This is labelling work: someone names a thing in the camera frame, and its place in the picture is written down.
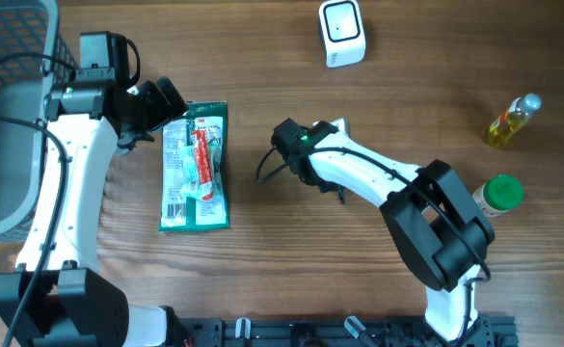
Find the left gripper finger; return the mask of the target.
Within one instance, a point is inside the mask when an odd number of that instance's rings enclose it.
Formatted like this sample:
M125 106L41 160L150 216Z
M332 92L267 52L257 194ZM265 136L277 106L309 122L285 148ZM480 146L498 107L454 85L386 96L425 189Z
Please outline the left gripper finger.
M154 137L146 131L127 131L122 132L118 138L117 149L115 153L118 156L124 156L132 151L138 142L146 141L154 143Z
M188 105L176 89L171 79L164 76L158 79L156 84L169 103L171 118L181 118L188 111Z

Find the red toothpaste box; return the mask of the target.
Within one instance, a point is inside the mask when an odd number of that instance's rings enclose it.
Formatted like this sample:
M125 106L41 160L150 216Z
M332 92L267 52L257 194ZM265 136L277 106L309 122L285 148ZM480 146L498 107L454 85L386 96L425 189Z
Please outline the red toothpaste box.
M191 140L199 176L199 197L201 200L211 200L214 197L213 176L204 131L194 130Z

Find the mint green plastic packet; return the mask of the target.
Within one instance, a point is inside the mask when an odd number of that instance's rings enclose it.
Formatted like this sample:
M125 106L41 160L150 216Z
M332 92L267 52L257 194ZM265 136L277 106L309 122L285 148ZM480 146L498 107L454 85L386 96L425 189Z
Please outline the mint green plastic packet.
M220 195L218 188L218 178L216 173L216 155L221 151L220 144L217 140L212 140L207 144L208 154L213 176L214 197ZM182 147L179 150L179 156L182 163L183 182L181 184L179 194L184 198L192 198L201 200L199 197L199 176L195 159L194 146Z

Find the green 3M product package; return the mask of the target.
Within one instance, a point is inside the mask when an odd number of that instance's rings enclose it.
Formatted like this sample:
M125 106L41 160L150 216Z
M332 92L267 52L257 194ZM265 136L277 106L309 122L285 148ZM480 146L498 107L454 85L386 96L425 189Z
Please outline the green 3M product package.
M193 146L191 133L201 129L206 142L217 140L216 173L220 195L211 200L184 198L179 150ZM225 194L225 166L228 142L228 104L225 101L192 102L189 111L163 127L163 186L159 230L203 232L229 227L229 203Z

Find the green lid jar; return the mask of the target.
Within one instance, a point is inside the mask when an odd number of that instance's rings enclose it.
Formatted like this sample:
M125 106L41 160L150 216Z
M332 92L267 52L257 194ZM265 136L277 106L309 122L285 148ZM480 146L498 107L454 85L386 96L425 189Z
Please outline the green lid jar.
M486 217L497 217L522 203L524 188L515 176L502 174L478 187L472 197Z

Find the yellow liquid Vim bottle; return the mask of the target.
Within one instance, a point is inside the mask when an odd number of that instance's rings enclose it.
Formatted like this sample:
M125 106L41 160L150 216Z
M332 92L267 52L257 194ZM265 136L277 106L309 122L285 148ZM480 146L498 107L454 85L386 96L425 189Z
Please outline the yellow liquid Vim bottle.
M502 147L526 125L542 107L542 98L528 93L516 98L487 128L484 140L490 147Z

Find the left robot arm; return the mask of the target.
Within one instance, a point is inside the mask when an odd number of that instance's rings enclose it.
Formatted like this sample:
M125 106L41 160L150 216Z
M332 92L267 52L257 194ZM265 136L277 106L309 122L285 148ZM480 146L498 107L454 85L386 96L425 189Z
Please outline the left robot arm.
M108 31L80 37L80 63L44 100L47 152L37 208L15 268L0 274L6 345L188 346L168 306L130 304L98 272L109 164L187 112L168 78L140 78L136 45Z

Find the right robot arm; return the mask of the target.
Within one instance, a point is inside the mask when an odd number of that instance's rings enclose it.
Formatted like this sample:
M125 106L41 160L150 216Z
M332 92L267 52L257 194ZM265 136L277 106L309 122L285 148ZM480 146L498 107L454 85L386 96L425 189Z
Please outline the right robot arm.
M271 145L304 184L348 189L378 207L402 260L426 286L427 325L453 346L469 340L479 318L474 288L491 278L485 260L495 232L448 164L389 159L354 142L344 120L305 127L287 119Z

